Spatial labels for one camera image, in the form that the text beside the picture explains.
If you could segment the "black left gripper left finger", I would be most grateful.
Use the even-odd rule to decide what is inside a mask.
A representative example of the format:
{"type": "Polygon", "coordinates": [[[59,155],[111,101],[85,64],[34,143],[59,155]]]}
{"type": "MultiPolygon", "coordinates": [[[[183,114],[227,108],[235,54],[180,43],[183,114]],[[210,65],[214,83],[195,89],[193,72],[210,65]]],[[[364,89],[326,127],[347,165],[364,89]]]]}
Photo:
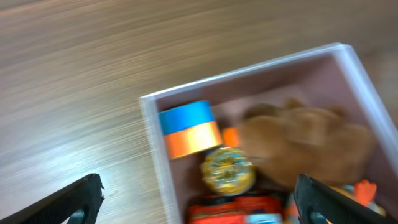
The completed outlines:
{"type": "Polygon", "coordinates": [[[99,174],[88,174],[6,217],[1,224],[95,224],[104,201],[99,174]]]}

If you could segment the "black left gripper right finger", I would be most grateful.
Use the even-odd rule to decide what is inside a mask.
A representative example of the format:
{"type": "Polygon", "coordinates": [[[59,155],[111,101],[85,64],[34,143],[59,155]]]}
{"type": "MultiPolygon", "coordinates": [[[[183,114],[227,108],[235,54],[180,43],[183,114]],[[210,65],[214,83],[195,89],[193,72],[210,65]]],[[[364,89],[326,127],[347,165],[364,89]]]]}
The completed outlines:
{"type": "Polygon", "coordinates": [[[294,200],[304,224],[397,224],[306,174],[299,175],[294,200]]]}

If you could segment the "blue duck toy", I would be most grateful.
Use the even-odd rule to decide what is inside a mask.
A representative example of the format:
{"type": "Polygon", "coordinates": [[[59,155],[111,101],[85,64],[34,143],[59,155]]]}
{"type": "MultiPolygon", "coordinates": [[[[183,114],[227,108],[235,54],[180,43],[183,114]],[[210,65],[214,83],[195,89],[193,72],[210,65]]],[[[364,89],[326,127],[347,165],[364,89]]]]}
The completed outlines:
{"type": "MultiPolygon", "coordinates": [[[[333,190],[337,191],[340,194],[343,194],[345,197],[354,200],[355,202],[364,205],[370,210],[382,215],[386,216],[386,211],[375,203],[374,198],[376,196],[377,185],[374,183],[370,183],[368,180],[362,180],[354,185],[342,185],[340,187],[332,187],[333,190]]],[[[297,209],[294,195],[290,194],[289,199],[286,203],[283,212],[284,221],[283,224],[298,224],[299,222],[299,211],[297,209]]]]}

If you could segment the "brown plush toy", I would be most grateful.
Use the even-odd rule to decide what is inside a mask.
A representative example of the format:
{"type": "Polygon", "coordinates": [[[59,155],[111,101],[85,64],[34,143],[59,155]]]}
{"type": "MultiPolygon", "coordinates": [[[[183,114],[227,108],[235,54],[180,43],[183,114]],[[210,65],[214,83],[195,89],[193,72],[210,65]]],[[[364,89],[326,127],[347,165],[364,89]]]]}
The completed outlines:
{"type": "Polygon", "coordinates": [[[286,189],[300,174],[327,185],[357,182],[376,147],[373,132],[349,122],[342,107],[311,107],[296,98],[248,108],[236,130],[258,173],[286,189]]]}

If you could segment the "red toy truck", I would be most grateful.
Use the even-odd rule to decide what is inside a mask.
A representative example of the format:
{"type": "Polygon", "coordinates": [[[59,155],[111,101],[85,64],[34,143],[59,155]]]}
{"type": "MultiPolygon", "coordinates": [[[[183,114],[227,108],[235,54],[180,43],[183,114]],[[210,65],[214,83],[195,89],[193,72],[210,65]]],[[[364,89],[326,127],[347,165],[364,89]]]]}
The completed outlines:
{"type": "Polygon", "coordinates": [[[189,206],[188,224],[283,223],[282,204],[271,195],[203,195],[189,206]]]}

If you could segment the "yellow round toy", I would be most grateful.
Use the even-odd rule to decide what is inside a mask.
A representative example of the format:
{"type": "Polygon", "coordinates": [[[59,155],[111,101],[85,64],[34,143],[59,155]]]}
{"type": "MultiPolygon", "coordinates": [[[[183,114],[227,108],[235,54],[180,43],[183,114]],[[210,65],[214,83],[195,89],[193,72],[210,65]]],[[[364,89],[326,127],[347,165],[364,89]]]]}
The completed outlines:
{"type": "Polygon", "coordinates": [[[240,195],[256,181],[256,169],[242,150],[221,147],[209,153],[201,164],[203,181],[212,191],[224,195],[240,195]]]}

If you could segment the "colourful puzzle cube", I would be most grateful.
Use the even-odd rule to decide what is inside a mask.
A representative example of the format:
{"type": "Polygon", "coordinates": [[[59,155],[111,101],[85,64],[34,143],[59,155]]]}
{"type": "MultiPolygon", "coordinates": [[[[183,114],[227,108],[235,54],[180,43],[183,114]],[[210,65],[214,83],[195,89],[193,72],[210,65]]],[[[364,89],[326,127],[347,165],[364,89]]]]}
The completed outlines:
{"type": "Polygon", "coordinates": [[[178,159],[223,143],[208,100],[194,101],[159,113],[170,159],[178,159]]]}

